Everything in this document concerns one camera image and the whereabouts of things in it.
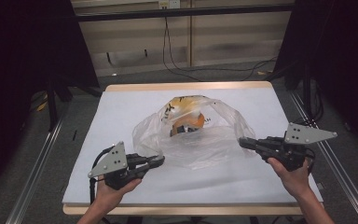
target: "metal rail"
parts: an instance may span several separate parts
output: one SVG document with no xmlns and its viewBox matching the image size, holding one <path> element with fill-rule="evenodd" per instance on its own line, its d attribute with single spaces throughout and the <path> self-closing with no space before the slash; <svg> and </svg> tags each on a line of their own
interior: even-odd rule
<svg viewBox="0 0 358 224">
<path fill-rule="evenodd" d="M 314 128 L 319 129 L 316 122 L 309 119 L 307 112 L 303 108 L 303 102 L 299 97 L 299 95 L 292 91 L 291 97 L 293 102 L 295 103 L 298 113 L 301 115 L 303 120 L 310 121 Z M 351 181 L 351 178 L 348 176 L 344 167 L 339 162 L 336 154 L 334 153 L 333 149 L 330 147 L 328 142 L 327 141 L 319 142 L 318 147 L 324 154 L 324 158 L 326 159 L 334 175 L 336 176 L 337 181 L 339 182 L 339 184 L 347 194 L 348 199 L 351 201 L 353 208 L 356 210 L 358 214 L 358 188 Z"/>
<path fill-rule="evenodd" d="M 53 20 L 67 21 L 118 21 L 147 18 L 183 17 L 183 16 L 205 16 L 221 14 L 241 14 L 260 12 L 292 11 L 295 4 L 259 5 L 247 7 L 193 7 L 166 10 L 143 10 L 114 13 L 85 13 L 74 17 L 56 18 Z"/>
<path fill-rule="evenodd" d="M 60 132 L 62 120 L 66 115 L 68 107 L 68 104 L 64 105 L 61 118 L 58 120 L 54 129 L 48 134 L 45 144 L 43 145 L 42 150 L 39 153 L 39 157 L 34 164 L 34 168 L 31 171 L 27 182 L 22 188 L 21 194 L 17 199 L 16 203 L 14 204 L 14 207 L 7 218 L 6 224 L 19 224 L 22 222 L 28 205 L 31 202 L 32 197 L 34 196 L 34 191 L 36 190 L 37 183 L 40 179 L 40 176 L 42 175 L 46 161 L 48 160 L 48 155 L 53 148 L 57 136 Z"/>
</svg>

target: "hand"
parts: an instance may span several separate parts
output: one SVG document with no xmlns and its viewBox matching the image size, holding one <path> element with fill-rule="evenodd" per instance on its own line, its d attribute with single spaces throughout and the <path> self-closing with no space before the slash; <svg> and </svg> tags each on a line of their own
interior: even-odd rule
<svg viewBox="0 0 358 224">
<path fill-rule="evenodd" d="M 95 197 L 94 202 L 100 209 L 103 209 L 106 213 L 108 213 L 118 206 L 123 199 L 124 194 L 133 191 L 141 182 L 142 179 L 135 179 L 123 188 L 116 190 L 105 185 L 103 180 L 99 181 L 97 196 Z"/>
<path fill-rule="evenodd" d="M 308 180 L 308 162 L 304 161 L 303 166 L 288 172 L 284 166 L 274 158 L 268 158 L 268 163 L 272 166 L 275 173 L 281 179 L 284 188 L 295 198 L 308 193 L 310 183 Z"/>
<path fill-rule="evenodd" d="M 124 194 L 133 191 L 141 182 L 142 179 L 134 179 L 123 188 L 115 190 L 106 186 L 104 181 L 99 181 L 95 201 L 89 207 L 86 214 L 77 223 L 98 223 L 98 221 L 101 220 L 107 213 L 118 206 L 123 199 Z"/>
</svg>

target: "black cable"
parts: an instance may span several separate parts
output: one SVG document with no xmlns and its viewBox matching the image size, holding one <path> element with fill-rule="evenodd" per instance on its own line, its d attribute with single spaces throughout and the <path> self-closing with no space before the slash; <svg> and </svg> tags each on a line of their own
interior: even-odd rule
<svg viewBox="0 0 358 224">
<path fill-rule="evenodd" d="M 310 175 L 310 173 L 312 172 L 312 169 L 313 169 L 313 165 L 315 164 L 316 154 L 312 149 L 310 149 L 308 147 L 306 148 L 306 150 L 309 150 L 312 153 L 312 155 L 310 155 L 310 154 L 306 155 L 307 158 L 310 158 L 310 164 L 308 165 L 308 175 Z"/>
<path fill-rule="evenodd" d="M 164 32 L 164 45 L 162 47 L 162 62 L 164 63 L 164 66 L 167 68 L 168 71 L 170 71 L 171 73 L 177 75 L 177 76 L 182 76 L 182 77 L 189 77 L 191 79 L 194 79 L 196 81 L 199 81 L 199 82 L 202 82 L 202 80 L 196 78 L 196 77 L 191 77 L 191 76 L 188 76 L 188 75 L 185 75 L 185 74 L 181 74 L 181 73 L 175 73 L 173 72 L 173 70 L 171 70 L 167 64 L 165 63 L 165 39 L 167 37 L 167 33 L 168 33 L 168 40 L 169 40 L 169 44 L 170 44 L 170 53 L 171 53 L 171 38 L 170 38 L 170 31 L 168 30 L 168 23 L 167 23 L 167 18 L 165 18 L 165 32 Z"/>
<path fill-rule="evenodd" d="M 278 221 L 278 219 L 280 219 L 280 217 L 275 217 L 275 219 L 271 222 L 271 224 L 275 224 Z"/>
<path fill-rule="evenodd" d="M 244 81 L 246 79 L 248 79 L 249 77 L 252 76 L 253 72 L 255 71 L 255 69 L 257 68 L 260 68 L 264 65 L 266 65 L 267 63 L 271 63 L 271 62 L 275 62 L 276 58 L 277 57 L 273 57 L 267 61 L 263 61 L 263 62 L 260 62 L 260 63 L 257 63 L 255 66 L 253 66 L 252 68 L 246 68 L 246 69 L 231 69 L 231 68 L 194 68 L 194 69 L 183 69 L 183 68 L 180 68 L 176 65 L 175 61 L 173 60 L 173 57 L 172 57 L 172 45 L 171 45 L 171 36 L 170 36 L 170 29 L 168 27 L 168 20 L 167 18 L 165 18 L 165 33 L 164 33 L 164 47 L 163 47 L 163 51 L 162 51 L 162 57 L 163 57 L 163 63 L 165 65 L 165 67 L 170 71 L 172 72 L 173 74 L 176 74 L 176 75 L 179 75 L 179 76 L 185 76 L 185 77 L 190 77 L 190 76 L 187 76 L 185 74 L 180 74 L 180 73 L 175 73 L 173 72 L 170 68 L 168 68 L 167 64 L 165 63 L 165 39 L 166 39 L 166 36 L 168 36 L 168 44 L 169 44 L 169 50 L 170 50 L 170 57 L 171 57 L 171 61 L 172 61 L 172 64 L 173 66 L 180 70 L 180 71 L 183 71 L 183 72 L 196 72 L 196 71 L 231 71 L 231 72 L 247 72 L 247 71 L 252 71 L 251 74 L 242 79 L 241 81 Z M 201 81 L 195 77 L 190 77 L 192 79 L 195 79 L 197 81 Z"/>
<path fill-rule="evenodd" d="M 319 121 L 324 115 L 324 104 L 322 102 L 322 93 L 319 85 L 316 85 L 316 91 L 314 94 L 314 108 L 315 111 L 311 112 L 308 120 L 304 120 L 303 118 L 298 118 L 293 123 L 309 126 L 317 121 Z"/>
<path fill-rule="evenodd" d="M 109 148 L 106 148 L 104 149 L 98 156 L 97 158 L 95 159 L 94 163 L 92 164 L 92 169 L 94 169 L 94 167 L 98 164 L 98 161 L 100 160 L 100 158 L 108 153 L 113 147 L 115 146 L 112 146 L 112 147 L 109 147 Z M 95 200 L 95 183 L 98 182 L 98 181 L 102 181 L 104 179 L 101 179 L 101 180 L 97 180 L 95 178 L 90 178 L 89 179 L 89 204 L 92 204 Z M 105 224 L 110 224 L 109 220 L 106 219 L 106 217 L 103 217 L 101 219 L 101 221 L 103 221 Z"/>
</svg>

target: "silver metal plate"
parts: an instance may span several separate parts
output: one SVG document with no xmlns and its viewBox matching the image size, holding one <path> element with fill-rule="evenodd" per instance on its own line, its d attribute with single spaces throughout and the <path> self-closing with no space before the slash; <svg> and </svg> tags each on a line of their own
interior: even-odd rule
<svg viewBox="0 0 358 224">
<path fill-rule="evenodd" d="M 290 144 L 307 145 L 337 137 L 337 133 L 289 123 L 284 141 Z"/>
<path fill-rule="evenodd" d="M 89 172 L 88 177 L 104 175 L 127 168 L 127 157 L 124 143 L 119 142 L 109 153 Z"/>
</svg>

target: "plastic bag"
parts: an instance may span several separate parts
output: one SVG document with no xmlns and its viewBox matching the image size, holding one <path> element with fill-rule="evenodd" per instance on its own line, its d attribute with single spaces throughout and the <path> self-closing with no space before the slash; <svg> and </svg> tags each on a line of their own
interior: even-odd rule
<svg viewBox="0 0 358 224">
<path fill-rule="evenodd" d="M 132 132 L 138 154 L 165 156 L 166 163 L 190 169 L 225 161 L 244 136 L 255 138 L 255 133 L 240 112 L 201 95 L 173 98 Z"/>
</svg>

